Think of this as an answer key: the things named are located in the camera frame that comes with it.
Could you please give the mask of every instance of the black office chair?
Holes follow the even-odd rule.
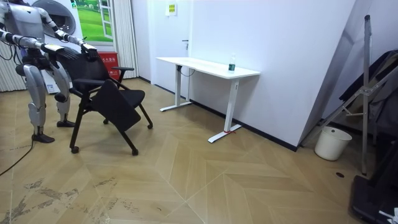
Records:
[[[149,129],[152,129],[153,123],[141,105],[145,92],[130,90],[121,83],[125,72],[134,69],[113,67],[113,69],[121,71],[121,76],[117,81],[109,76],[100,58],[94,62],[89,62],[86,54],[77,54],[76,56],[79,57],[78,60],[57,59],[72,79],[73,88],[70,89],[70,92],[81,98],[72,139],[70,140],[72,153],[79,152],[79,147],[75,146],[75,143],[83,115],[90,111],[97,111],[105,117],[104,124],[108,124],[108,121],[110,121],[115,125],[124,140],[129,144],[132,155],[138,155],[138,150],[125,133],[141,120],[135,108],[140,107],[149,122]]]

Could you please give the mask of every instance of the desk top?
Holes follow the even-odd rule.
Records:
[[[195,69],[198,72],[203,72],[209,75],[214,75],[225,79],[234,79],[249,77],[253,75],[260,75],[260,72],[235,67],[235,72],[231,73],[228,71],[228,65],[220,63],[208,62],[205,60],[190,58],[190,57],[157,57],[159,60],[165,62],[174,63],[176,65],[186,66],[188,68]]]

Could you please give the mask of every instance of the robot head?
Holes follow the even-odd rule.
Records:
[[[24,2],[24,0],[8,0],[8,2],[13,4],[20,4],[23,6],[29,6],[28,3]]]

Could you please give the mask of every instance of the chair armrest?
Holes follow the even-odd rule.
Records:
[[[121,87],[121,88],[123,88],[123,89],[125,89],[125,90],[130,90],[129,87],[123,85],[122,83],[120,83],[120,82],[117,81],[116,79],[111,78],[111,80],[112,80],[112,82],[114,82],[114,83],[118,86],[118,88]]]
[[[77,90],[74,89],[74,88],[70,88],[70,89],[69,89],[69,92],[72,93],[72,94],[74,94],[74,95],[76,95],[76,96],[79,96],[80,98],[83,97],[83,94],[80,93],[79,91],[77,91]]]
[[[98,85],[101,86],[104,84],[105,81],[102,80],[89,80],[85,78],[78,78],[72,81],[72,83],[78,83],[83,85]]]
[[[134,71],[134,68],[127,68],[127,67],[112,67],[112,69],[117,69],[120,71]]]
[[[120,70],[120,77],[119,77],[119,83],[121,83],[123,81],[123,77],[126,71],[134,71],[134,68],[127,68],[127,67],[112,67],[112,69],[117,69]]]

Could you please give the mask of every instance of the curtain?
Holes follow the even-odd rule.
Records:
[[[131,1],[112,1],[113,12],[113,41],[118,53],[119,66],[132,67],[134,71],[127,71],[124,78],[138,77],[138,62],[136,38],[132,23]]]
[[[0,54],[9,58],[10,48],[0,42]],[[22,77],[15,71],[17,65],[11,59],[9,61],[0,58],[0,91],[26,90]]]

